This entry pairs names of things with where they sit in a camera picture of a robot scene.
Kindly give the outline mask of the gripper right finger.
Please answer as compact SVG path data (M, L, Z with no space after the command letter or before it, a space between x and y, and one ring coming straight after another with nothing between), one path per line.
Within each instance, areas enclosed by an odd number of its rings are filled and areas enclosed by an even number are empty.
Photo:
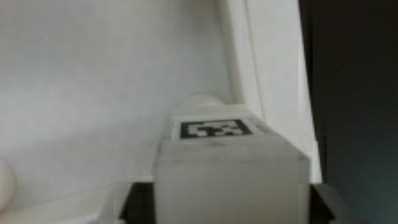
M310 224L350 224L349 206L329 184L311 185Z

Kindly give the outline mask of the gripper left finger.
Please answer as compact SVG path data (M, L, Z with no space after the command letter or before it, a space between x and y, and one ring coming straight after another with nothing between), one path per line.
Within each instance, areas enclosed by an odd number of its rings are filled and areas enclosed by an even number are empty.
M125 224L157 224L155 185L151 182L137 182L132 185L119 218Z

